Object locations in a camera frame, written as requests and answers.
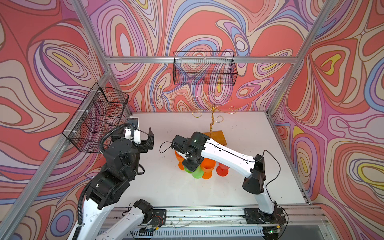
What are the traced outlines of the orange wine glass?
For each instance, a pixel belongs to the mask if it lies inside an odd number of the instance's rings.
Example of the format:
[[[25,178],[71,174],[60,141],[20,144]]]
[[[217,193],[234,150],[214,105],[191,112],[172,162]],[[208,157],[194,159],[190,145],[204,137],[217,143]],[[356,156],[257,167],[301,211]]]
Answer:
[[[202,178],[205,180],[210,179],[213,175],[213,170],[215,169],[215,166],[216,166],[216,161],[205,158],[200,165],[201,169],[204,172]]]
[[[178,163],[179,169],[182,171],[185,171],[184,165],[182,164],[182,162],[185,160],[184,157],[179,155],[177,151],[175,151],[175,156],[176,156],[177,160],[179,161],[179,163]]]

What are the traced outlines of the green wine glass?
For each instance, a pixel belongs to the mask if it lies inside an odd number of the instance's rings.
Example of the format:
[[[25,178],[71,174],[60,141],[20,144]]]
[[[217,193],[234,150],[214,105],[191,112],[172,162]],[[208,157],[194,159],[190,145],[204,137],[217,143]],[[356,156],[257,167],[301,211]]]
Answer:
[[[204,171],[200,166],[198,166],[194,172],[188,170],[185,166],[184,166],[184,170],[190,175],[192,175],[195,179],[200,179],[204,175]]]

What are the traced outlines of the red wine glass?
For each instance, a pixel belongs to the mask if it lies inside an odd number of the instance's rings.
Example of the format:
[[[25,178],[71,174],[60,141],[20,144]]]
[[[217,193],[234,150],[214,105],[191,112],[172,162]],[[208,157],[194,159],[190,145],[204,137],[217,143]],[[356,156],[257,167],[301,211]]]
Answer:
[[[222,163],[219,163],[219,165],[216,168],[216,172],[219,176],[226,177],[229,174],[229,169],[230,169],[230,167],[228,167]]]

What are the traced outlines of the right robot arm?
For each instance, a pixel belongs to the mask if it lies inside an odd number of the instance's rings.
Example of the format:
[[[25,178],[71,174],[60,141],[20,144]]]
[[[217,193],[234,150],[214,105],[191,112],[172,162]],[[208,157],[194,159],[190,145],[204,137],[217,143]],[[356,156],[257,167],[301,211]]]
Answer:
[[[184,158],[182,165],[190,173],[203,166],[205,159],[216,161],[244,177],[242,188],[252,194],[258,204],[258,224],[275,223],[280,208],[268,193],[264,155],[247,156],[229,149],[207,135],[194,132],[190,138],[175,136],[171,148]]]

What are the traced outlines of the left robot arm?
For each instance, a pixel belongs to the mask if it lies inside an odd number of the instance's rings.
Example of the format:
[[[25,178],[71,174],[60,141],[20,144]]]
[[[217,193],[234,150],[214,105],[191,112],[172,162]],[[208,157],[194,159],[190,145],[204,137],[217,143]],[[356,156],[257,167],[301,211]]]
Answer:
[[[153,149],[155,136],[148,131],[141,139],[138,118],[129,118],[99,140],[99,150],[106,163],[83,189],[78,206],[78,222],[69,235],[70,240],[122,240],[134,234],[137,227],[152,234],[166,223],[166,210],[154,210],[147,201],[135,201],[122,218],[108,230],[99,233],[107,216],[119,202],[130,182],[143,175],[140,156]]]

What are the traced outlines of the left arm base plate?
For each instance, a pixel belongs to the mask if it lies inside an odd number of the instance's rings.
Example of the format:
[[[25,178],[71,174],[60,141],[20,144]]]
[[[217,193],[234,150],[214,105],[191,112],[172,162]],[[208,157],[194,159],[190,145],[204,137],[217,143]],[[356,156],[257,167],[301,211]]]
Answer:
[[[146,224],[137,226],[133,231],[130,231],[130,236],[134,240],[151,239],[160,227],[166,224],[167,210],[155,209],[153,210],[152,218]]]

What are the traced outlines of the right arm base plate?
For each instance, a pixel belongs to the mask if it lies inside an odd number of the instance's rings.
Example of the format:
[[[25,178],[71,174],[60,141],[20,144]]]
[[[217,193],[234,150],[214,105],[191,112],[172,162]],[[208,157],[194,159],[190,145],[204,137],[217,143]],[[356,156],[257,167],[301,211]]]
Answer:
[[[245,208],[241,215],[247,221],[247,224],[272,224],[283,225],[287,222],[286,214],[282,208],[276,208],[272,214],[261,212],[258,208]]]

